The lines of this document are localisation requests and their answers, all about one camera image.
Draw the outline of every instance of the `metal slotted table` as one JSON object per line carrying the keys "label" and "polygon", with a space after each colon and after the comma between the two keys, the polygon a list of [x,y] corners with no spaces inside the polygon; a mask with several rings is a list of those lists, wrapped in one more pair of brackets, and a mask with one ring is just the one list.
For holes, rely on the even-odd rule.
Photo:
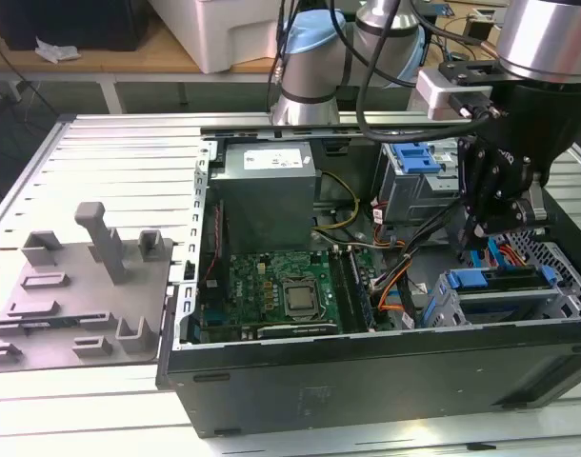
{"label": "metal slotted table", "polygon": [[[354,122],[351,114],[342,118]],[[372,113],[370,121],[425,118]],[[82,200],[102,201],[122,239],[142,229],[173,239],[170,283],[180,282],[200,129],[267,122],[264,114],[238,113],[78,116],[56,124],[0,205],[0,309],[25,263],[19,248],[31,230],[53,229],[63,243],[88,241],[68,217]],[[548,190],[581,228],[579,148],[555,162]],[[35,448],[68,455],[68,442],[73,453],[90,455],[115,447],[152,455],[162,445],[190,455],[460,455],[467,443],[496,446],[489,456],[581,455],[581,385],[540,410],[200,440],[175,393],[156,389],[155,372],[150,364],[0,374],[0,455]]]}

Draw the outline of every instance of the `red cable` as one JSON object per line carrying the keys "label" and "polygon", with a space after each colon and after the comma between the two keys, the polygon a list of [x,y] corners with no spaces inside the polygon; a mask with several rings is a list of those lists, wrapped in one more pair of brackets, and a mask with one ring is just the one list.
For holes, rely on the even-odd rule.
{"label": "red cable", "polygon": [[208,276],[210,275],[210,272],[212,271],[212,268],[214,267],[214,263],[216,262],[216,259],[218,258],[218,250],[219,250],[219,239],[218,239],[218,225],[219,225],[219,217],[221,215],[221,210],[219,209],[219,207],[215,207],[216,208],[216,216],[214,217],[214,257],[212,257],[212,262],[210,262],[210,266],[208,267],[208,270],[206,271],[206,274],[204,275],[204,279],[202,279],[202,282],[205,282],[208,279]]}

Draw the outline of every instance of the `yellow cable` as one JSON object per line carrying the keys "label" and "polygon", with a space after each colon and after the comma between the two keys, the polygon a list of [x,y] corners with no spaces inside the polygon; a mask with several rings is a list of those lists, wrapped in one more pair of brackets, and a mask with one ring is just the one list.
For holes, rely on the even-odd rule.
{"label": "yellow cable", "polygon": [[351,224],[354,219],[356,219],[356,216],[358,216],[358,210],[359,210],[359,205],[360,205],[360,200],[358,199],[358,197],[356,196],[356,194],[352,191],[352,189],[350,189],[350,186],[348,186],[343,179],[341,179],[339,176],[337,176],[336,174],[331,173],[330,171],[322,171],[322,174],[326,174],[328,176],[330,176],[332,179],[334,179],[335,181],[337,181],[341,186],[344,187],[344,189],[346,189],[350,194],[351,194],[351,198],[354,201],[354,211],[351,212],[350,217],[342,222],[338,222],[337,224],[330,224],[327,226],[316,226],[316,227],[312,227],[312,229],[314,230],[333,230],[333,229],[341,229],[349,224]]}

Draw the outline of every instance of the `white storage box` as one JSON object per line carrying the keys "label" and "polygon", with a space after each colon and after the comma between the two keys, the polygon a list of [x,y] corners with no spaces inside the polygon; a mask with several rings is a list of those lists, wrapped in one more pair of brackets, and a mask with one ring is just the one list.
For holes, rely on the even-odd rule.
{"label": "white storage box", "polygon": [[280,0],[150,0],[200,70],[275,57]]}

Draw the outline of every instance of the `gray power supply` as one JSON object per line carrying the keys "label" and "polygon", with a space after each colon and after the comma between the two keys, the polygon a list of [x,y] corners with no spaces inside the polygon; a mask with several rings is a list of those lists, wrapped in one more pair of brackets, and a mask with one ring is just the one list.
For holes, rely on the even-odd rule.
{"label": "gray power supply", "polygon": [[309,248],[316,170],[308,142],[228,145],[210,183],[225,202],[231,252]]}

